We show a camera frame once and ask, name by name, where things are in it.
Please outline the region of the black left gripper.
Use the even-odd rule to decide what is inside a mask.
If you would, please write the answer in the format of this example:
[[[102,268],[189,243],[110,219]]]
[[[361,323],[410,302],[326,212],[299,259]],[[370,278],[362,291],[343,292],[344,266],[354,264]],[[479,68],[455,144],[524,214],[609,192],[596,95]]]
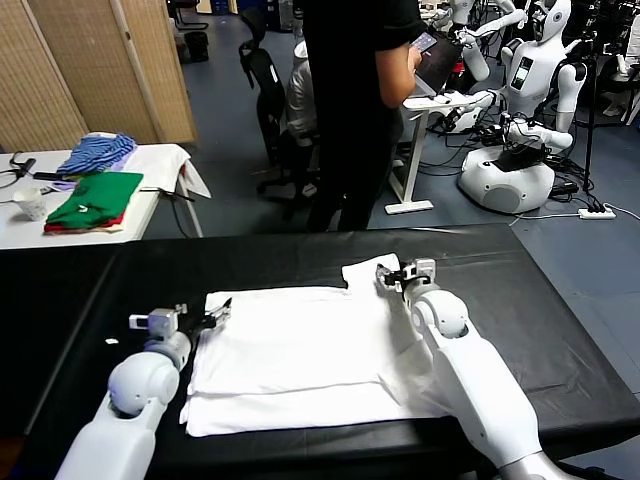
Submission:
[[[179,322],[178,330],[189,340],[191,345],[196,345],[203,330],[221,327],[230,317],[232,298],[228,298],[221,305],[205,311],[203,317],[183,316]]]

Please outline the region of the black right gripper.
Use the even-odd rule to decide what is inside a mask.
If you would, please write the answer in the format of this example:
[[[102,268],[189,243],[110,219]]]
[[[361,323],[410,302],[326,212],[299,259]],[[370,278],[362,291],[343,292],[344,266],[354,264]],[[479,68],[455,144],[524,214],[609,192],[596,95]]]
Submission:
[[[379,263],[376,274],[383,275],[378,278],[378,283],[388,291],[403,293],[407,285],[417,278],[418,267],[416,264],[401,264],[400,268],[391,268]]]

